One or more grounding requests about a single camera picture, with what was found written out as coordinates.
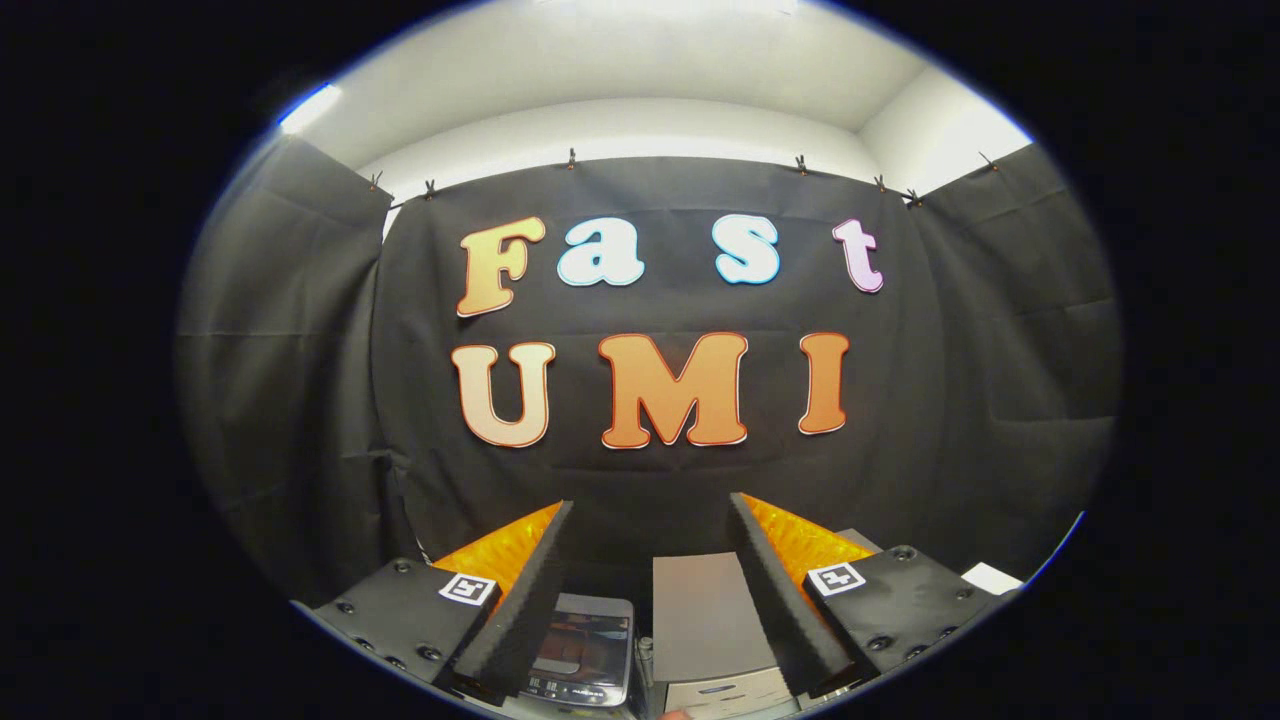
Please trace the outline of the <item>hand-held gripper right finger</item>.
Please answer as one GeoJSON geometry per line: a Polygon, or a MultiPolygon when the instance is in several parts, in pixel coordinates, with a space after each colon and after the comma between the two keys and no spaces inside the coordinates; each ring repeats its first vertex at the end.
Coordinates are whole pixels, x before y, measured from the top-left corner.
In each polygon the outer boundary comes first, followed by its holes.
{"type": "Polygon", "coordinates": [[[771,652],[797,696],[900,674],[1012,598],[914,546],[874,551],[741,492],[728,496],[728,529],[771,652]]]}

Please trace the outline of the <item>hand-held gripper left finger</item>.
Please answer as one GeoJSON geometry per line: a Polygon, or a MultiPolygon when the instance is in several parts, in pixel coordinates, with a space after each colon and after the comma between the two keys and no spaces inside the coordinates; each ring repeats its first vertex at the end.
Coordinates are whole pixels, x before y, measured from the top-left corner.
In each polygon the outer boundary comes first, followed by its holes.
{"type": "Polygon", "coordinates": [[[559,501],[438,562],[393,559],[308,620],[419,689],[500,707],[525,688],[549,629],[572,511],[559,501]]]}

